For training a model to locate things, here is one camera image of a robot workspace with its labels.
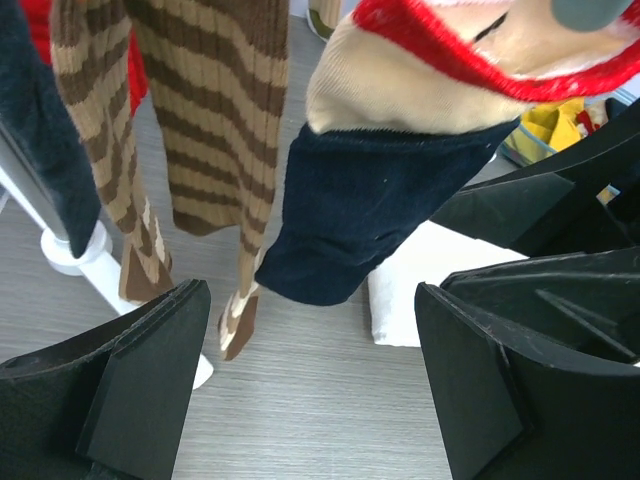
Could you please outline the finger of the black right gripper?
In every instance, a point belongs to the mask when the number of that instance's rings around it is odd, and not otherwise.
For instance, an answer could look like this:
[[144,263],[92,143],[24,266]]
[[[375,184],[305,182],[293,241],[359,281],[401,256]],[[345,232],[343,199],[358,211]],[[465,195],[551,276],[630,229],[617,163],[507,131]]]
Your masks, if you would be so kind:
[[459,299],[582,353],[639,362],[639,249],[563,254],[449,275]]
[[616,216],[597,196],[638,159],[639,105],[633,103],[577,144],[463,188],[432,220],[529,257],[633,247],[639,222]]

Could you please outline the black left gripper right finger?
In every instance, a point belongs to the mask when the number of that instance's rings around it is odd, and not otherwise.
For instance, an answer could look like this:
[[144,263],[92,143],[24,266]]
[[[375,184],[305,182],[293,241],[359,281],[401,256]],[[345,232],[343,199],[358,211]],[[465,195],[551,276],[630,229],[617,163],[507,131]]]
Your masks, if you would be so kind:
[[415,313],[455,479],[635,479],[639,370],[545,339],[433,285]]

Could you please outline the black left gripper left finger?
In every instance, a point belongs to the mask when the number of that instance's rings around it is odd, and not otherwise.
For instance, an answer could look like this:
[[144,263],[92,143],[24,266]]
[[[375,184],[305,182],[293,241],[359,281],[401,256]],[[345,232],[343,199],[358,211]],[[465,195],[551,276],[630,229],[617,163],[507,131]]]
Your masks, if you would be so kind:
[[2,478],[171,478],[209,309],[207,283],[184,281],[2,363]]

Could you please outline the brown zebra striped sock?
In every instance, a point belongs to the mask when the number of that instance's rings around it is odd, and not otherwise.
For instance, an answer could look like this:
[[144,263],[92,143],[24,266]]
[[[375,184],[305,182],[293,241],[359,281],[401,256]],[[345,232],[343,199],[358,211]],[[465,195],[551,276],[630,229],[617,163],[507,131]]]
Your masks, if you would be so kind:
[[237,287],[218,323],[229,361],[255,326],[288,86],[289,5],[130,1],[126,9],[161,127],[175,225],[195,236],[239,230]]

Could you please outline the teal plastic basin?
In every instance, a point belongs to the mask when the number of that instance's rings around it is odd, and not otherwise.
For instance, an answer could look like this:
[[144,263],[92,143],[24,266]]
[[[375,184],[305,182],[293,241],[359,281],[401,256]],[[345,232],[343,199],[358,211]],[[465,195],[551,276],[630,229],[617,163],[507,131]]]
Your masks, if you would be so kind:
[[[635,98],[619,89],[596,97],[583,97],[584,111],[577,116],[577,123],[585,129],[586,136],[593,134],[633,103]],[[521,123],[501,145],[501,154],[518,166],[529,166],[545,160],[555,151],[531,134]]]

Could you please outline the white folded towel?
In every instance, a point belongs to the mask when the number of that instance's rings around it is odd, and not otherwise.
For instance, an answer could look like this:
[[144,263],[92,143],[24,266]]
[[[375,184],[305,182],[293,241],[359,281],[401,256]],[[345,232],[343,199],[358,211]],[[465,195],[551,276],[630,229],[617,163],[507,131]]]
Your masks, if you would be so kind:
[[431,221],[421,224],[368,275],[374,343],[395,347],[420,345],[414,311],[414,296],[420,283],[438,286],[455,272],[525,258]]

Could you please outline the beige striped long sock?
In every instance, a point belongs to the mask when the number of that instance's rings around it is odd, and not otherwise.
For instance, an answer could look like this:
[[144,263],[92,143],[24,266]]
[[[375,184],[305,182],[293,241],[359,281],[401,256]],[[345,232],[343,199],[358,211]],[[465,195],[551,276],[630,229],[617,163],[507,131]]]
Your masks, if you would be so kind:
[[311,31],[327,42],[342,18],[342,1],[308,0],[306,17]]

